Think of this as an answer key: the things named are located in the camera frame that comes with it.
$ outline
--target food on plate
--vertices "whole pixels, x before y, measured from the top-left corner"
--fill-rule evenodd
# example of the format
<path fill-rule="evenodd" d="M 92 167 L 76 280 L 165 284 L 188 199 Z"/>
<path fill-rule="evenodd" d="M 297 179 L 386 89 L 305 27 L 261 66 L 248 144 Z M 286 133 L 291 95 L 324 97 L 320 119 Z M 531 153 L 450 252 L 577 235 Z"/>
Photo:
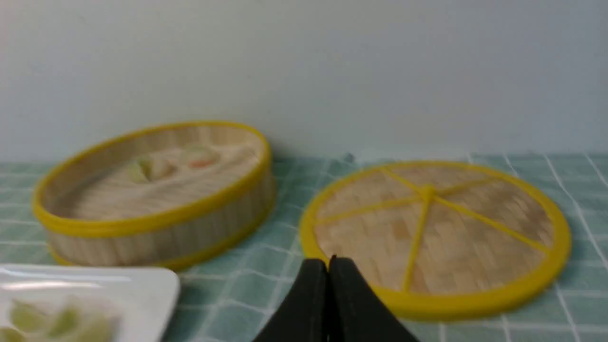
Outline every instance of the food on plate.
<path fill-rule="evenodd" d="M 143 156 L 135 159 L 127 170 L 134 183 L 149 183 L 172 175 L 176 168 L 164 158 Z"/>
<path fill-rule="evenodd" d="M 26 338 L 14 328 L 0 328 L 0 342 L 26 342 Z"/>
<path fill-rule="evenodd" d="M 82 316 L 81 304 L 75 299 L 71 299 L 68 301 L 67 305 L 51 319 L 48 331 L 45 335 L 50 338 L 58 338 L 75 331 Z"/>
<path fill-rule="evenodd" d="M 219 153 L 205 145 L 192 145 L 184 149 L 182 162 L 191 169 L 207 167 L 219 159 Z"/>
<path fill-rule="evenodd" d="M 32 333 L 46 327 L 48 315 L 32 304 L 13 301 L 9 312 L 10 322 L 20 331 Z"/>
<path fill-rule="evenodd" d="M 115 319 L 107 308 L 76 297 L 54 310 L 13 300 L 9 317 L 13 327 L 0 327 L 0 342 L 112 342 L 114 338 Z"/>
<path fill-rule="evenodd" d="M 108 342 L 112 340 L 112 324 L 104 315 L 94 315 L 79 331 L 77 331 L 70 342 Z"/>

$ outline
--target yellow plastic rim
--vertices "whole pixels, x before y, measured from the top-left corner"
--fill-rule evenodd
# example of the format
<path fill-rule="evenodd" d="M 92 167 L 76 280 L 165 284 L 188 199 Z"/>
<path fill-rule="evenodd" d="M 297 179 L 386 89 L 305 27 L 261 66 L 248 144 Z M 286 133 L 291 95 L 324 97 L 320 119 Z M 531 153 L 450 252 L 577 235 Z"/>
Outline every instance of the yellow plastic rim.
<path fill-rule="evenodd" d="M 76 220 L 73 218 L 64 218 L 53 215 L 43 207 L 42 195 L 44 189 L 57 175 L 59 175 L 61 172 L 64 172 L 69 166 L 79 162 L 79 160 L 83 159 L 84 157 L 92 153 L 99 152 L 109 147 L 110 145 L 126 141 L 138 136 L 143 136 L 157 131 L 172 130 L 176 128 L 185 128 L 193 126 L 227 126 L 246 130 L 255 134 L 258 138 L 260 138 L 260 140 L 264 144 L 264 153 L 261 156 L 260 163 L 255 166 L 251 173 L 247 174 L 245 177 L 243 177 L 230 187 L 224 189 L 223 191 L 218 192 L 217 194 L 214 194 L 207 198 L 203 198 L 188 205 L 178 207 L 176 209 L 160 212 L 157 214 L 147 215 L 144 217 L 114 221 Z M 45 228 L 70 236 L 100 238 L 117 237 L 138 234 L 142 232 L 149 232 L 157 229 L 162 229 L 170 225 L 186 222 L 195 217 L 202 216 L 205 213 L 222 206 L 223 204 L 234 199 L 240 194 L 245 193 L 251 187 L 255 186 L 262 179 L 262 177 L 264 177 L 264 173 L 267 171 L 268 168 L 270 168 L 270 163 L 271 151 L 266 138 L 259 131 L 247 125 L 226 121 L 194 121 L 163 125 L 135 131 L 108 140 L 69 158 L 67 161 L 60 164 L 59 166 L 56 166 L 36 186 L 32 201 L 32 207 L 34 214 Z"/>
<path fill-rule="evenodd" d="M 350 185 L 354 181 L 365 177 L 371 173 L 390 173 L 388 168 L 429 166 L 461 167 L 464 169 L 475 170 L 478 172 L 485 173 L 493 178 L 509 182 L 519 187 L 520 189 L 525 191 L 529 196 L 534 198 L 543 207 L 543 209 L 547 213 L 547 216 L 553 223 L 553 246 L 551 248 L 547 248 L 546 246 L 534 246 L 530 245 L 529 241 L 523 241 L 529 244 L 531 247 L 541 250 L 546 254 L 541 264 L 535 270 L 528 273 L 526 276 L 514 282 L 511 282 L 506 286 L 495 288 L 485 292 L 479 292 L 470 295 L 419 295 L 415 293 L 410 293 L 407 290 L 395 291 L 383 287 L 372 286 L 372 289 L 378 295 L 380 300 L 382 300 L 384 304 L 389 307 L 389 309 L 393 313 L 405 318 L 425 321 L 451 321 L 458 319 L 479 318 L 483 316 L 494 315 L 504 310 L 513 309 L 542 292 L 547 286 L 549 286 L 553 282 L 555 277 L 559 274 L 559 272 L 563 269 L 566 262 L 568 261 L 568 257 L 570 255 L 570 248 L 572 245 L 568 224 L 559 208 L 541 191 L 518 178 L 496 171 L 494 169 L 490 169 L 483 166 L 470 165 L 462 162 L 396 162 L 392 164 L 376 166 L 371 167 L 369 169 L 361 170 L 329 185 L 318 196 L 316 196 L 315 199 L 313 199 L 311 204 L 304 212 L 302 220 L 300 221 L 300 237 L 302 240 L 302 250 L 304 252 L 304 255 L 309 258 L 322 259 L 323 261 L 325 261 L 325 263 L 329 263 L 328 256 L 323 253 L 317 243 L 314 227 L 317 224 L 317 220 L 315 219 L 317 217 L 317 211 L 319 210 L 319 208 L 321 208 L 323 204 L 325 204 L 327 199 L 329 199 L 332 194 L 336 193 L 337 191 L 340 191 L 341 188 Z M 421 216 L 423 217 L 425 211 L 428 209 L 428 205 L 430 202 L 429 196 L 435 195 L 429 194 L 429 192 L 425 188 L 416 187 L 414 184 L 409 183 L 407 180 L 401 178 L 400 176 L 394 173 L 391 176 L 399 180 L 404 186 L 413 189 L 418 194 L 418 200 L 423 203 L 423 211 L 421 213 Z M 412 198 L 408 197 L 373 204 L 363 208 L 333 215 L 330 220 L 341 220 L 343 218 L 356 215 L 362 211 L 389 208 L 396 205 L 409 203 L 411 201 Z M 453 209 L 464 212 L 463 208 Z M 481 217 L 481 215 L 476 215 L 475 213 L 471 212 L 466 212 L 465 214 L 483 220 L 483 217 Z M 497 225 L 491 226 L 496 229 L 505 228 L 499 227 Z M 416 235 L 413 237 L 412 243 L 414 245 L 416 245 L 416 238 L 421 235 L 421 230 L 422 227 L 419 226 Z M 410 263 L 414 260 L 415 253 L 416 248 L 414 246 L 412 248 L 413 257 L 410 258 Z"/>

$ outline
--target white grid line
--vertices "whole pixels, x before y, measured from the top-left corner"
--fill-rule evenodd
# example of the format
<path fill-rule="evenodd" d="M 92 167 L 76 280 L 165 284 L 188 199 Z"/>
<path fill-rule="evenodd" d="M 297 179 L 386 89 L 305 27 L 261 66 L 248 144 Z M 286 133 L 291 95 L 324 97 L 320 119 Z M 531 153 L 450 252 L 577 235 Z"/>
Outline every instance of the white grid line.
<path fill-rule="evenodd" d="M 321 176 L 324 176 L 324 177 L 331 178 L 332 180 L 337 180 L 337 179 L 339 179 L 339 178 L 340 178 L 339 176 L 334 176 L 334 175 L 332 175 L 331 173 L 328 173 L 328 172 L 326 172 L 326 171 L 320 171 L 320 172 L 318 172 L 318 171 L 313 171 L 313 172 L 307 172 L 307 173 L 300 173 L 300 174 L 298 174 L 298 176 L 303 176 L 303 177 L 314 176 L 314 175 L 321 175 Z M 286 177 L 285 177 L 285 176 L 275 176 L 275 178 L 276 178 L 277 180 L 282 180 L 282 181 L 285 181 L 285 179 L 286 179 Z M 315 189 L 314 187 L 312 187 L 312 186 L 307 186 L 307 185 L 298 185 L 298 186 L 297 186 L 297 188 L 299 188 L 299 189 L 301 189 L 301 188 L 309 188 L 309 189 L 311 189 L 311 190 L 314 190 L 314 189 Z"/>
<path fill-rule="evenodd" d="M 46 242 L 44 242 L 44 241 L 0 241 L 0 245 L 46 246 Z"/>
<path fill-rule="evenodd" d="M 247 251 L 247 248 L 232 247 L 231 249 L 229 249 L 229 251 L 233 253 L 245 253 Z"/>
<path fill-rule="evenodd" d="M 281 247 L 277 247 L 277 246 L 273 246 L 273 245 L 268 245 L 267 243 L 259 243 L 258 244 L 260 247 L 266 248 L 267 250 L 272 250 L 275 252 L 281 252 L 281 253 L 286 253 L 289 255 L 295 255 L 295 256 L 301 256 L 301 253 L 298 253 L 296 251 L 293 250 L 287 250 L 285 248 L 281 248 Z"/>
<path fill-rule="evenodd" d="M 470 321 L 463 323 L 455 323 L 453 326 L 465 326 L 465 327 L 484 327 L 491 329 L 502 329 L 501 322 L 486 322 L 486 321 Z M 572 326 L 569 324 L 553 324 L 553 323 L 510 323 L 510 330 L 532 330 L 532 331 L 559 331 L 568 332 L 572 331 Z M 578 332 L 598 332 L 608 333 L 608 326 L 596 325 L 596 324 L 578 324 Z"/>
<path fill-rule="evenodd" d="M 213 306 L 215 305 L 192 305 L 192 304 L 178 304 L 175 307 L 178 310 L 191 310 L 191 311 L 199 311 L 199 310 L 206 310 L 206 309 L 211 309 Z"/>
<path fill-rule="evenodd" d="M 446 325 L 439 323 L 439 342 L 447 342 Z"/>
<path fill-rule="evenodd" d="M 505 341 L 511 342 L 511 332 L 509 331 L 509 320 L 506 318 L 506 315 L 504 313 L 500 315 L 500 321 L 502 322 L 502 330 L 505 333 Z"/>
<path fill-rule="evenodd" d="M 233 276 L 244 276 L 247 274 L 254 274 L 256 276 L 268 279 L 268 280 L 272 280 L 272 281 L 277 281 L 277 282 L 293 282 L 294 278 L 291 277 L 283 277 L 283 276 L 272 276 L 270 274 L 266 274 L 266 273 L 262 273 L 260 271 L 257 270 L 253 270 L 251 268 L 242 268 L 240 270 L 234 270 L 230 273 L 227 274 L 198 274 L 198 273 L 181 273 L 179 275 L 180 278 L 183 279 L 200 279 L 200 280 L 217 280 L 217 281 L 222 281 L 222 280 L 228 280 Z"/>
<path fill-rule="evenodd" d="M 42 177 L 43 173 L 28 173 L 28 172 L 0 172 L 0 177 L 15 177 L 15 178 L 38 178 Z"/>
<path fill-rule="evenodd" d="M 492 166 L 490 164 L 476 163 L 476 165 L 489 166 L 489 167 L 496 168 L 495 166 Z M 597 175 L 561 175 L 560 177 L 566 181 L 584 181 L 584 182 L 598 181 Z M 521 178 L 523 180 L 536 180 L 536 181 L 546 181 L 546 182 L 555 181 L 555 177 L 547 176 L 547 175 L 522 175 Z"/>
<path fill-rule="evenodd" d="M 0 192 L 32 192 L 32 187 L 0 187 Z"/>
<path fill-rule="evenodd" d="M 241 256 L 241 260 L 239 260 L 239 262 L 237 264 L 237 269 L 243 268 L 247 264 L 247 261 L 249 261 L 249 259 L 253 255 L 254 251 L 255 251 L 255 249 L 251 248 L 251 249 L 247 250 L 245 253 L 243 253 L 243 256 Z M 230 279 L 228 279 L 228 281 L 226 281 L 226 283 L 224 284 L 224 287 L 222 288 L 222 291 L 219 293 L 219 296 L 218 296 L 219 303 L 222 303 L 229 298 L 230 291 L 232 290 L 232 287 L 236 283 L 236 279 L 238 279 L 238 275 L 235 275 L 234 277 L 230 277 Z M 215 317 L 218 314 L 218 307 L 219 306 L 217 305 L 211 309 L 211 311 L 209 312 L 209 315 L 205 318 L 205 321 L 203 322 L 200 329 L 196 332 L 195 336 L 206 337 L 207 330 L 209 329 L 209 327 L 211 327 L 211 324 L 213 323 L 213 321 L 215 320 Z"/>
<path fill-rule="evenodd" d="M 589 164 L 591 164 L 591 166 L 593 167 L 595 172 L 598 174 L 598 176 L 602 180 L 602 182 L 604 182 L 604 184 L 608 187 L 608 181 L 606 181 L 606 179 L 604 178 L 604 175 L 602 174 L 602 171 L 600 171 L 598 166 L 595 165 L 595 162 L 593 162 L 593 159 L 591 159 L 591 157 L 586 153 L 585 153 L 585 157 L 587 158 Z"/>
<path fill-rule="evenodd" d="M 318 191 L 319 186 L 321 185 L 321 182 L 322 182 L 323 178 L 325 177 L 324 174 L 327 173 L 326 171 L 329 170 L 330 165 L 331 165 L 331 160 L 326 160 L 324 162 L 323 169 L 322 169 L 323 171 L 318 176 L 317 184 L 315 186 L 315 191 Z M 289 267 L 291 266 L 291 264 L 293 263 L 293 261 L 295 259 L 294 256 L 301 256 L 300 253 L 295 252 L 295 249 L 298 247 L 298 244 L 299 244 L 299 235 L 296 234 L 294 236 L 294 240 L 291 242 L 291 247 L 289 248 L 289 250 L 290 250 L 289 256 L 285 259 L 285 262 L 283 263 L 283 268 L 281 269 L 280 277 L 285 277 L 285 275 L 289 271 Z M 278 307 L 278 300 L 279 300 L 279 296 L 280 296 L 282 290 L 283 290 L 283 283 L 282 282 L 277 283 L 277 285 L 275 286 L 275 288 L 272 291 L 271 298 L 268 301 L 267 310 L 269 311 L 269 313 L 267 315 L 265 315 L 264 318 L 261 320 L 258 330 L 261 330 L 262 328 L 264 328 L 264 325 L 267 323 L 267 321 L 270 319 L 271 315 L 276 310 L 275 308 Z"/>
<path fill-rule="evenodd" d="M 596 241 L 605 241 L 605 240 L 608 240 L 608 234 L 594 234 L 593 238 Z M 582 241 L 590 240 L 589 236 L 573 236 L 572 239 L 573 240 L 582 240 Z"/>
<path fill-rule="evenodd" d="M 203 337 L 200 340 L 197 341 L 202 341 L 202 342 L 228 342 L 228 341 L 224 341 L 224 340 L 220 340 L 219 338 L 213 338 L 213 337 Z"/>
<path fill-rule="evenodd" d="M 289 224 L 289 223 L 287 223 L 287 222 L 277 222 L 277 223 L 276 223 L 276 225 L 278 225 L 278 226 L 283 226 L 283 227 L 287 227 L 287 228 L 289 228 L 289 229 L 293 229 L 293 230 L 295 230 L 295 231 L 299 231 L 299 228 L 298 228 L 298 227 L 296 227 L 296 226 L 294 226 L 294 225 L 291 225 L 291 224 Z"/>
<path fill-rule="evenodd" d="M 10 189 L 12 189 L 12 190 L 20 189 L 19 187 L 15 187 L 15 188 L 12 187 L 13 185 L 16 185 L 16 183 L 19 181 L 19 179 L 17 179 L 17 177 L 9 178 L 9 181 L 11 181 L 11 182 L 9 182 L 8 184 L 3 184 L 3 185 L 8 185 L 8 187 L 3 187 L 3 189 L 9 189 L 9 190 Z"/>
<path fill-rule="evenodd" d="M 11 225 L 29 225 L 29 226 L 40 226 L 40 224 L 36 221 L 25 221 L 25 220 L 12 220 L 8 218 L 0 218 L 0 224 L 8 223 Z"/>
<path fill-rule="evenodd" d="M 42 259 L 45 255 L 48 254 L 48 252 L 49 251 L 46 248 L 41 248 L 38 252 L 36 252 L 34 255 L 32 255 L 31 258 L 27 260 L 27 263 L 38 263 L 40 259 Z"/>
<path fill-rule="evenodd" d="M 259 312 L 261 314 L 264 315 L 268 315 L 268 313 L 270 312 L 269 310 L 263 309 L 261 307 L 257 307 L 254 305 L 249 305 L 246 303 L 243 303 L 241 301 L 237 301 L 236 299 L 232 299 L 232 298 L 227 298 L 223 304 L 228 304 L 228 305 L 232 305 L 232 306 L 238 306 L 238 307 L 244 307 L 245 309 L 249 309 L 251 311 L 255 311 L 255 312 Z"/>
<path fill-rule="evenodd" d="M 561 290 L 564 297 L 608 298 L 608 291 L 601 290 Z"/>
<path fill-rule="evenodd" d="M 559 288 L 558 283 L 555 283 L 555 292 L 558 295 L 559 303 L 564 308 L 564 313 L 566 314 L 566 320 L 568 321 L 570 327 L 572 328 L 572 335 L 574 335 L 574 341 L 581 342 L 581 337 L 578 335 L 578 328 L 576 327 L 576 324 L 574 323 L 574 320 L 572 319 L 572 314 L 570 314 L 570 311 L 568 310 L 568 306 L 566 305 L 566 301 L 564 299 L 564 296 L 562 295 L 562 292 L 561 292 L 561 289 Z"/>
<path fill-rule="evenodd" d="M 603 261 L 589 261 L 589 260 L 570 260 L 569 265 L 576 265 L 579 267 L 599 267 L 606 268 Z"/>
<path fill-rule="evenodd" d="M 583 196 L 583 197 L 592 197 L 592 198 L 593 197 L 596 197 L 596 198 L 598 198 L 598 197 L 600 197 L 600 198 L 601 197 L 608 197 L 608 194 L 599 193 L 599 192 L 596 193 L 596 192 L 588 192 L 588 191 L 577 191 L 576 193 L 578 195 Z"/>
<path fill-rule="evenodd" d="M 591 233 L 591 229 L 589 229 L 589 226 L 587 225 L 587 220 L 585 219 L 585 215 L 583 215 L 583 213 L 581 211 L 580 205 L 574 199 L 574 197 L 572 196 L 572 194 L 564 187 L 564 185 L 562 184 L 561 179 L 559 178 L 558 173 L 555 171 L 555 168 L 553 167 L 553 163 L 551 162 L 551 160 L 549 159 L 549 157 L 547 157 L 546 155 L 545 155 L 545 160 L 547 161 L 547 164 L 549 165 L 549 168 L 551 169 L 551 172 L 553 172 L 553 175 L 555 176 L 555 180 L 558 181 L 559 186 L 562 188 L 562 190 L 564 191 L 564 193 L 566 195 L 568 195 L 568 197 L 570 197 L 570 199 L 572 200 L 572 203 L 574 204 L 575 210 L 576 210 L 579 218 L 581 219 L 582 226 L 585 228 L 585 231 L 587 232 L 587 235 L 589 236 L 589 240 L 591 241 L 591 244 L 593 245 L 595 251 L 598 253 L 599 258 L 604 263 L 606 271 L 608 271 L 608 262 L 606 261 L 606 257 L 604 257 L 604 254 L 602 253 L 601 249 L 599 248 L 599 245 L 598 245 L 597 241 L 593 237 L 593 234 Z"/>
<path fill-rule="evenodd" d="M 506 154 L 504 154 L 504 153 L 502 154 L 502 156 L 505 159 L 506 164 L 509 165 L 509 168 L 513 172 L 513 175 L 519 178 L 519 175 L 517 174 L 517 171 L 515 170 L 515 168 L 511 164 L 511 161 L 509 160 L 509 157 L 507 157 Z"/>
<path fill-rule="evenodd" d="M 298 206 L 298 205 L 293 204 L 293 203 L 281 203 L 281 205 L 282 205 L 282 206 L 284 206 L 284 207 L 290 207 L 290 208 L 296 208 L 296 209 L 300 209 L 301 211 L 303 211 L 303 210 L 304 210 L 304 208 L 303 208 L 303 207 Z"/>
<path fill-rule="evenodd" d="M 30 237 L 34 236 L 36 233 L 38 233 L 37 229 L 28 229 L 26 230 L 18 239 L 19 240 L 27 240 Z M 0 252 L 0 262 L 4 262 L 4 258 L 8 255 L 10 255 L 10 253 L 13 251 L 13 249 L 15 249 L 15 247 L 20 246 L 19 244 L 10 244 L 8 245 L 8 247 L 3 248 Z"/>
<path fill-rule="evenodd" d="M 293 165 L 289 168 L 287 175 L 285 175 L 285 180 L 283 181 L 281 192 L 277 196 L 277 203 L 281 203 L 281 201 L 283 200 L 285 195 L 287 195 L 287 190 L 289 189 L 289 185 L 292 182 L 292 178 L 293 178 L 294 173 L 297 170 L 299 164 L 300 164 L 299 161 L 296 160 L 293 163 Z"/>
<path fill-rule="evenodd" d="M 30 206 L 28 204 L 24 204 L 24 203 L 11 203 L 11 202 L 7 202 L 7 203 L 0 203 L 0 208 L 29 208 Z"/>
<path fill-rule="evenodd" d="M 594 210 L 594 209 L 586 209 L 586 208 L 580 208 L 580 211 L 581 211 L 583 214 L 585 214 L 585 213 L 586 213 L 586 214 L 596 214 L 596 213 L 598 212 L 597 210 Z"/>

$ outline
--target yellow rim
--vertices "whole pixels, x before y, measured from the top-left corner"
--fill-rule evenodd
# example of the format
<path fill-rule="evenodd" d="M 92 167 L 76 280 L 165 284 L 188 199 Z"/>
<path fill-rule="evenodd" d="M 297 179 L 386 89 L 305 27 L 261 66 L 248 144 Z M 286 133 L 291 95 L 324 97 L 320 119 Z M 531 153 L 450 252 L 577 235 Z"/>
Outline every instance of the yellow rim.
<path fill-rule="evenodd" d="M 172 269 L 173 271 L 179 271 L 179 270 L 183 270 L 184 268 L 190 267 L 196 263 L 199 263 L 201 261 L 211 259 L 212 257 L 218 255 L 219 253 L 222 253 L 223 251 L 229 249 L 231 246 L 236 245 L 238 242 L 240 242 L 241 240 L 243 240 L 247 236 L 249 236 L 251 233 L 253 233 L 255 228 L 257 228 L 257 226 L 262 224 L 262 222 L 264 222 L 264 219 L 266 219 L 266 217 L 272 211 L 272 203 L 274 203 L 275 197 L 276 197 L 276 192 L 274 192 L 272 195 L 272 200 L 270 201 L 271 205 L 269 205 L 268 208 L 258 218 L 256 218 L 249 226 L 245 227 L 244 229 L 241 229 L 236 234 L 228 237 L 224 241 L 217 243 L 215 246 L 212 246 L 212 247 L 207 248 L 202 251 L 198 251 L 189 256 L 171 259 L 171 260 L 168 260 L 165 262 L 157 263 L 154 265 L 148 265 L 148 266 L 166 267 L 166 268 Z M 57 254 L 57 252 L 55 252 L 55 250 L 53 250 L 53 248 L 50 245 L 47 245 L 47 247 L 49 249 L 50 255 L 60 265 L 86 266 L 86 265 L 78 265 L 76 263 L 69 262 L 68 260 L 59 256 L 59 254 Z"/>
<path fill-rule="evenodd" d="M 302 250 L 306 257 L 319 258 L 324 260 L 326 263 L 329 262 L 326 255 L 319 248 L 317 244 L 314 227 L 318 223 L 315 220 L 317 211 L 328 199 L 328 197 L 337 192 L 344 186 L 365 177 L 371 173 L 378 171 L 385 172 L 387 168 L 392 167 L 421 167 L 421 166 L 443 166 L 443 167 L 458 167 L 467 168 L 483 172 L 491 177 L 498 178 L 507 182 L 510 182 L 520 189 L 524 190 L 528 195 L 533 197 L 546 211 L 547 215 L 553 223 L 554 229 L 554 242 L 551 248 L 545 246 L 534 246 L 532 248 L 541 250 L 546 253 L 545 259 L 542 263 L 531 273 L 523 278 L 520 278 L 502 288 L 494 290 L 476 293 L 473 295 L 459 295 L 459 296 L 429 296 L 429 295 L 417 295 L 404 291 L 394 291 L 382 287 L 372 287 L 378 297 L 397 315 L 411 319 L 419 320 L 456 320 L 466 318 L 478 318 L 482 316 L 493 315 L 503 310 L 508 310 L 523 304 L 538 293 L 543 291 L 559 272 L 563 269 L 570 255 L 571 248 L 571 237 L 568 224 L 562 215 L 559 208 L 541 191 L 537 190 L 532 185 L 515 178 L 511 175 L 496 171 L 483 166 L 470 165 L 460 162 L 447 162 L 447 161 L 414 161 L 414 162 L 397 162 L 384 166 L 372 167 L 369 169 L 362 170 L 354 173 L 342 180 L 335 182 L 324 189 L 308 206 L 300 221 L 300 237 L 302 240 Z M 407 182 L 407 180 L 400 178 L 400 182 L 407 187 L 413 187 L 416 192 L 421 194 L 420 201 L 423 203 L 428 202 L 426 198 L 429 196 L 424 188 L 418 189 L 413 184 Z M 411 203 L 413 199 L 406 198 L 402 202 Z M 394 203 L 387 203 L 386 206 L 382 204 L 374 204 L 369 208 L 377 209 L 387 208 L 394 206 Z M 350 215 L 357 214 L 361 211 L 365 211 L 366 208 L 359 208 L 347 215 L 340 215 L 340 219 L 349 217 Z M 481 215 L 475 214 L 473 217 L 477 219 L 484 219 Z M 492 225 L 493 228 L 504 231 L 507 234 L 513 235 L 516 232 L 511 231 L 509 228 Z M 408 282 L 409 278 L 406 275 L 404 282 Z"/>
<path fill-rule="evenodd" d="M 72 218 L 64 218 L 51 214 L 46 211 L 42 206 L 42 194 L 48 184 L 61 172 L 64 172 L 69 166 L 79 162 L 79 160 L 90 155 L 91 153 L 98 152 L 110 145 L 129 140 L 138 136 L 154 133 L 157 131 L 171 130 L 175 128 L 184 128 L 192 126 L 227 126 L 240 128 L 242 130 L 249 131 L 258 138 L 264 144 L 264 153 L 261 157 L 261 162 L 244 178 L 237 181 L 235 184 L 212 195 L 207 198 L 203 198 L 194 203 L 186 206 L 181 206 L 170 211 L 160 212 L 153 215 L 148 215 L 138 218 L 130 218 L 126 220 L 115 220 L 115 221 L 86 221 L 76 220 Z M 212 211 L 231 199 L 245 193 L 252 186 L 257 184 L 259 180 L 264 177 L 265 171 L 270 168 L 271 163 L 271 151 L 266 138 L 256 129 L 247 125 L 238 124 L 234 122 L 225 121 L 196 121 L 196 122 L 183 122 L 178 124 L 163 125 L 153 128 L 147 128 L 140 131 L 135 131 L 117 138 L 108 140 L 99 145 L 95 145 L 71 158 L 64 163 L 56 166 L 50 171 L 36 186 L 32 207 L 33 212 L 47 229 L 62 234 L 78 237 L 117 237 L 130 234 L 137 234 L 141 232 L 154 231 L 155 229 L 162 229 L 168 225 L 178 224 L 180 222 L 187 221 L 194 217 L 204 215 L 206 212 Z"/>

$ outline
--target bamboo steamer lid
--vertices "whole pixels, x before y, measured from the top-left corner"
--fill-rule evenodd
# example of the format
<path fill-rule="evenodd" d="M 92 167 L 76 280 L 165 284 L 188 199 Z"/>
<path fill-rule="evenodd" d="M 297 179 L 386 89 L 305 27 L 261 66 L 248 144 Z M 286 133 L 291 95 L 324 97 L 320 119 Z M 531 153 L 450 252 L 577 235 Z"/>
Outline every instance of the bamboo steamer lid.
<path fill-rule="evenodd" d="M 397 314 L 460 319 L 542 291 L 570 251 L 559 209 L 530 185 L 456 162 L 406 162 L 355 173 L 323 191 L 302 220 L 308 257 L 352 258 Z"/>

